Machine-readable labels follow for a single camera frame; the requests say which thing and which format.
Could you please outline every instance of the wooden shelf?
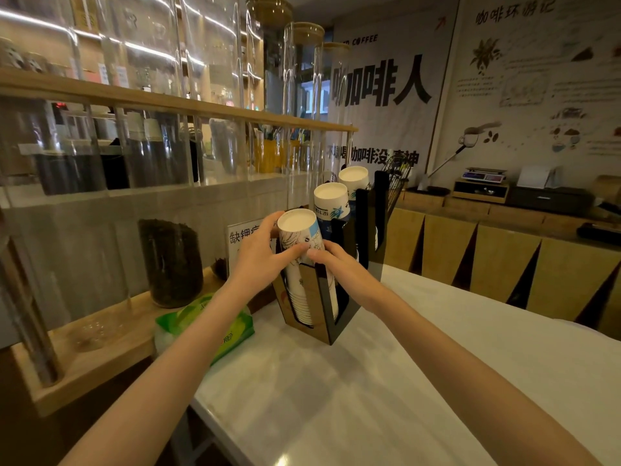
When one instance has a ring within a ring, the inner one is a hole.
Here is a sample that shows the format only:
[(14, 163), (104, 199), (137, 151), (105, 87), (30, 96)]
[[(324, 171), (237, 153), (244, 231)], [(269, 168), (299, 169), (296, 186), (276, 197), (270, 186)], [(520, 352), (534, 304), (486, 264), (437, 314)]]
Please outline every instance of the wooden shelf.
[[(201, 294), (213, 293), (224, 284), (209, 268), (205, 269), (204, 278)], [(82, 327), (89, 319), (101, 316), (102, 313), (127, 311), (124, 302), (49, 332), (65, 372), (65, 376), (49, 388), (41, 387), (24, 345), (15, 344), (11, 347), (39, 415), (45, 417), (52, 414), (140, 360), (155, 354), (153, 345), (155, 318), (170, 311), (153, 304), (148, 291), (132, 297), (131, 302), (131, 316), (127, 322), (126, 333), (98, 350), (76, 352), (68, 335), (72, 330)]]
[(160, 93), (103, 85), (54, 75), (0, 68), (0, 94), (104, 106), (147, 109), (189, 116), (244, 120), (258, 124), (312, 130), (357, 132), (353, 126), (281, 116), (265, 111), (234, 108), (222, 104), (185, 99)]

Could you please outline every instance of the marble tabletop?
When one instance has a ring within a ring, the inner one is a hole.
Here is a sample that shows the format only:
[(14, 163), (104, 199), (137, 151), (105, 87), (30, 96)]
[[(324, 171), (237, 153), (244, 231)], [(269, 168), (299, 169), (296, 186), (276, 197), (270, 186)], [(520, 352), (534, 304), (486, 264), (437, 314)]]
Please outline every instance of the marble tabletop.
[[(382, 282), (603, 464), (621, 463), (621, 343), (390, 266)], [(192, 401), (235, 462), (494, 464), (373, 314), (359, 310), (332, 346), (285, 325), (276, 303), (253, 317), (256, 334), (213, 366)]]

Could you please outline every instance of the cup on shelf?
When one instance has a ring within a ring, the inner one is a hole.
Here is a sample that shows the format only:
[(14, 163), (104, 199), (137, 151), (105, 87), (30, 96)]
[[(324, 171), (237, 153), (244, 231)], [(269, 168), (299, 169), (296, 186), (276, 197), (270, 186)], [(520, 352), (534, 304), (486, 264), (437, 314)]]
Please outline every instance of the cup on shelf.
[[(319, 231), (319, 224), (315, 213), (310, 209), (292, 209), (285, 212), (276, 223), (278, 226), (278, 234), (283, 250), (293, 247), (297, 243), (309, 243), (312, 249), (325, 250), (323, 239)], [(307, 256), (303, 256), (296, 261), (291, 262), (285, 268), (287, 277), (287, 290), (293, 310), (298, 320), (303, 324), (312, 325), (311, 312), (306, 299), (306, 293), (302, 285), (302, 277), (299, 270), (299, 264), (311, 263)], [(332, 313), (336, 318), (338, 315), (338, 304), (336, 299), (336, 282), (334, 275), (326, 270), (328, 286), (330, 288), (330, 301), (332, 302)]]
[(350, 203), (347, 187), (342, 183), (324, 183), (315, 188), (315, 215), (323, 238), (332, 237), (332, 219), (347, 220)]
[(363, 166), (348, 166), (338, 173), (338, 181), (347, 187), (352, 215), (356, 214), (356, 191), (369, 186), (369, 171)]

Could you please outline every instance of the white banner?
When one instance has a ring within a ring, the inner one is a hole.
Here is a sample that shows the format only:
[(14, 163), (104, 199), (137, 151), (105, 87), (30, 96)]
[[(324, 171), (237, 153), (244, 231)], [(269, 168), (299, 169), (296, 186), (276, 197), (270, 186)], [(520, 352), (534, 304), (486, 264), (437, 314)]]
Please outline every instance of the white banner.
[(353, 161), (376, 170), (388, 149), (407, 156), (420, 176), (438, 111), (446, 60), (459, 0), (355, 28), (334, 30), (334, 40), (352, 46), (346, 121), (353, 136)]

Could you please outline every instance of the green tissue packet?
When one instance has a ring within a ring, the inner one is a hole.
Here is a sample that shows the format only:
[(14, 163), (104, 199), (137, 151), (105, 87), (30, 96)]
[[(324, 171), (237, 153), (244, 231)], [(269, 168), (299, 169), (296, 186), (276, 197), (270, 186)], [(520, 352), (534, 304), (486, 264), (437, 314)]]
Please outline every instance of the green tissue packet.
[[(164, 329), (164, 331), (172, 334), (176, 338), (202, 313), (202, 310), (207, 307), (212, 297), (213, 293), (199, 297), (181, 311), (159, 316), (155, 322)], [(254, 333), (255, 328), (252, 324), (252, 316), (250, 315), (248, 306), (246, 306), (242, 309), (242, 312), (237, 315), (235, 321), (233, 321), (233, 324), (230, 326), (229, 331), (222, 340), (220, 348), (215, 352), (211, 365), (231, 350), (234, 350), (246, 338)]]

